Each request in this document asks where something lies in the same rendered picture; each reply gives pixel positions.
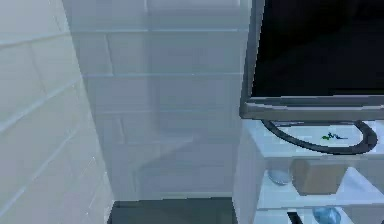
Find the small black object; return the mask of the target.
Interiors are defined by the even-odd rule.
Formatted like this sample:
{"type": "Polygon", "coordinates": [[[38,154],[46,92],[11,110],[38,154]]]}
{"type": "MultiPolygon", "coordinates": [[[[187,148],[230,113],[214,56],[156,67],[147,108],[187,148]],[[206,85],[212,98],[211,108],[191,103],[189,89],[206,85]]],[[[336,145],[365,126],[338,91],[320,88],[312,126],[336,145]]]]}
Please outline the small black object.
{"type": "Polygon", "coordinates": [[[297,212],[288,212],[287,215],[288,215],[292,224],[303,224],[303,222],[302,222],[302,220],[301,220],[301,218],[297,212]]]}

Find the grey framed black television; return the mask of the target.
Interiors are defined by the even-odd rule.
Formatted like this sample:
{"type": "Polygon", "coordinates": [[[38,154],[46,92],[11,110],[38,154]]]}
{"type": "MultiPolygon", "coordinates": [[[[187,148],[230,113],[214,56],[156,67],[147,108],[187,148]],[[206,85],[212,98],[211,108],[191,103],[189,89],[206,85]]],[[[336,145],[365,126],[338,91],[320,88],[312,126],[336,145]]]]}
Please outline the grey framed black television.
{"type": "Polygon", "coordinates": [[[251,0],[239,115],[315,152],[363,154],[384,120],[384,0],[251,0]],[[350,146],[282,126],[354,127],[350,146]]]}

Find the pale blue glass bowl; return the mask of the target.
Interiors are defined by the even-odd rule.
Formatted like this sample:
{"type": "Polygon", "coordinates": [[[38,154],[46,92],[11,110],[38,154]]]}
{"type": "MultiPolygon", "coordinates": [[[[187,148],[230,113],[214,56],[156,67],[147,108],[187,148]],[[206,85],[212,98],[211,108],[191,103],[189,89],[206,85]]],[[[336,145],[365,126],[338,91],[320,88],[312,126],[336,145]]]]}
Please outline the pale blue glass bowl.
{"type": "Polygon", "coordinates": [[[292,181],[292,175],[288,170],[268,170],[269,179],[280,186],[289,184],[292,181]]]}

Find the white television stand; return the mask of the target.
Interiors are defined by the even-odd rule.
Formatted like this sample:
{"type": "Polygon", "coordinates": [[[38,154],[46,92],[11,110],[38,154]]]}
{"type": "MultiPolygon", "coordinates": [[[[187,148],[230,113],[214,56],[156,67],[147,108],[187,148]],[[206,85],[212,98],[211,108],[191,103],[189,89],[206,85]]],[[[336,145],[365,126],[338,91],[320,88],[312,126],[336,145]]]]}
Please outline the white television stand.
{"type": "Polygon", "coordinates": [[[340,224],[380,224],[384,219],[384,125],[367,123],[377,133],[371,151],[358,155],[331,155],[287,143],[256,120],[242,122],[234,175],[233,205],[238,224],[291,224],[288,212],[298,212],[303,224],[318,224],[314,207],[334,207],[340,224]],[[348,166],[333,194],[302,196],[292,183],[278,185],[268,175],[285,172],[295,160],[323,164],[340,161],[348,166]]]}

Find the brown cardboard box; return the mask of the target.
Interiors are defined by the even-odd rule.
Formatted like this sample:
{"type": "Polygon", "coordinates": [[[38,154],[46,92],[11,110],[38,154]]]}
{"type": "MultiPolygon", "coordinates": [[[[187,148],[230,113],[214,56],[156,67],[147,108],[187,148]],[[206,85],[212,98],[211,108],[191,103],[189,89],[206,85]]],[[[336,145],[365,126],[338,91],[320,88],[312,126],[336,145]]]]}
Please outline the brown cardboard box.
{"type": "Polygon", "coordinates": [[[348,169],[340,161],[294,160],[290,167],[292,184],[301,196],[335,194],[348,169]]]}

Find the blue glass vase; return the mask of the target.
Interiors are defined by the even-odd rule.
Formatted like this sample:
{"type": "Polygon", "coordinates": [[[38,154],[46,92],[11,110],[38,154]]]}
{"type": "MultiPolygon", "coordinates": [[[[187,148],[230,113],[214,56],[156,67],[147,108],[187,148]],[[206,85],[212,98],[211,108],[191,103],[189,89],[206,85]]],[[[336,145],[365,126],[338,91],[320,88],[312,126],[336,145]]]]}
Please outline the blue glass vase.
{"type": "Polygon", "coordinates": [[[340,224],[341,215],[334,207],[319,207],[312,210],[318,224],[340,224]]]}

